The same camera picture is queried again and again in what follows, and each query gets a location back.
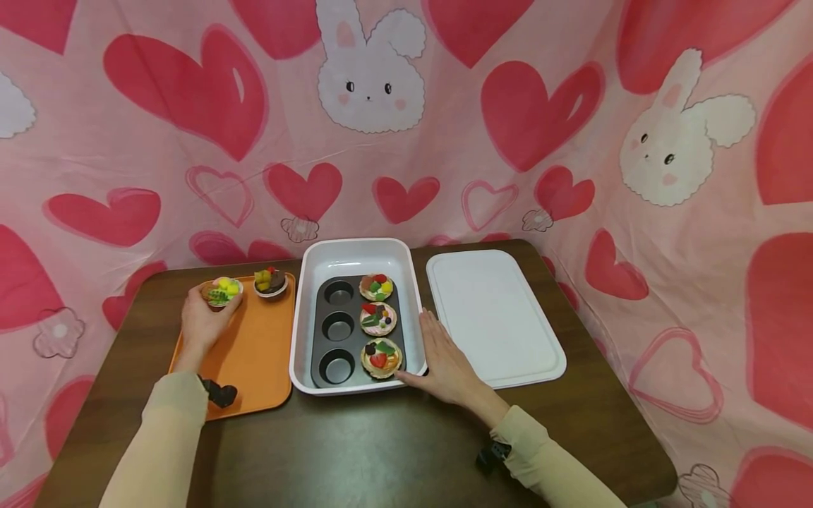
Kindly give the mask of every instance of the white bunny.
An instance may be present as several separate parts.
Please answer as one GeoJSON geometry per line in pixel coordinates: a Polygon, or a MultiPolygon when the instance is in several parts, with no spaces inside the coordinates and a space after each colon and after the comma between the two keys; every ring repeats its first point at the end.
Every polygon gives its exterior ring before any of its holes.
{"type": "Polygon", "coordinates": [[[700,50],[688,49],[677,58],[654,104],[641,113],[621,146],[624,183],[654,205],[689,199],[711,174],[712,142],[728,148],[754,127],[756,113],[742,95],[708,98],[686,108],[701,65],[700,50]]]}
{"type": "Polygon", "coordinates": [[[423,53],[424,24],[397,9],[365,39],[354,0],[317,0],[316,17],[328,56],[319,98],[330,118],[368,134],[415,127],[424,114],[424,80],[407,57],[423,53]]]}
{"type": "Polygon", "coordinates": [[[37,119],[34,106],[23,91],[0,72],[0,138],[25,132],[37,119]]]}

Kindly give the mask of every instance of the left hand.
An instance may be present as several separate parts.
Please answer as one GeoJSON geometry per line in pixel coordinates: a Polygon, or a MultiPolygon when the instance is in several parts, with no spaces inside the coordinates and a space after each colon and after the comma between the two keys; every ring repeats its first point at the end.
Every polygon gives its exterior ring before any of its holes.
{"type": "Polygon", "coordinates": [[[200,286],[189,290],[184,308],[180,312],[180,330],[184,336],[184,345],[178,355],[175,372],[198,371],[203,358],[217,342],[234,311],[240,306],[242,297],[242,293],[238,294],[223,310],[215,312],[203,300],[200,286]]]}

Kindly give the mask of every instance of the toy cupcake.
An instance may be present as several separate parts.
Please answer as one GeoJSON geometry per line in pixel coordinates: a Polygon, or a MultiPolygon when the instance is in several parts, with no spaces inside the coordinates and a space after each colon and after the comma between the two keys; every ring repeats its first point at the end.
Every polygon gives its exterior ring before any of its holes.
{"type": "Polygon", "coordinates": [[[254,291],[261,298],[279,296],[288,287],[288,277],[274,267],[254,273],[254,291]]]}
{"type": "Polygon", "coordinates": [[[361,351],[361,364],[370,376],[385,380],[401,367],[403,352],[387,338],[373,339],[361,351]]]}
{"type": "Polygon", "coordinates": [[[361,306],[361,329],[372,336],[388,335],[395,329],[398,316],[386,303],[365,303],[361,306]]]}
{"type": "Polygon", "coordinates": [[[243,292],[243,284],[231,277],[218,277],[200,287],[201,296],[212,307],[225,307],[232,298],[243,292]]]}
{"type": "Polygon", "coordinates": [[[371,302],[383,302],[393,293],[393,280],[383,273],[373,273],[361,278],[359,292],[371,302]]]}

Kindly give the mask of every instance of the orange tray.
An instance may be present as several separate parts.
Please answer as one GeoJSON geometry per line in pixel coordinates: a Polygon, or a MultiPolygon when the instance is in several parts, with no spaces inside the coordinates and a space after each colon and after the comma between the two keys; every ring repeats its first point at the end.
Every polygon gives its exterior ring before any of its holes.
{"type": "MultiPolygon", "coordinates": [[[[254,277],[236,277],[243,283],[243,303],[232,316],[226,332],[203,359],[203,379],[237,388],[237,399],[220,409],[211,402],[206,420],[227,418],[271,409],[291,393],[288,362],[291,354],[296,277],[286,273],[285,295],[268,302],[254,292],[254,277]]],[[[178,337],[169,371],[175,366],[184,336],[178,337]]]]}

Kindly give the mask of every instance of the pink backdrop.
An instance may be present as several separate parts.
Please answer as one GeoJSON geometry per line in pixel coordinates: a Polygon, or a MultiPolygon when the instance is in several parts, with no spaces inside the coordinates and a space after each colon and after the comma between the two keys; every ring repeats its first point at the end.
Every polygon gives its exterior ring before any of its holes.
{"type": "Polygon", "coordinates": [[[675,462],[664,506],[806,505],[812,20],[0,0],[0,506],[33,502],[147,276],[367,236],[531,241],[675,462]]]}

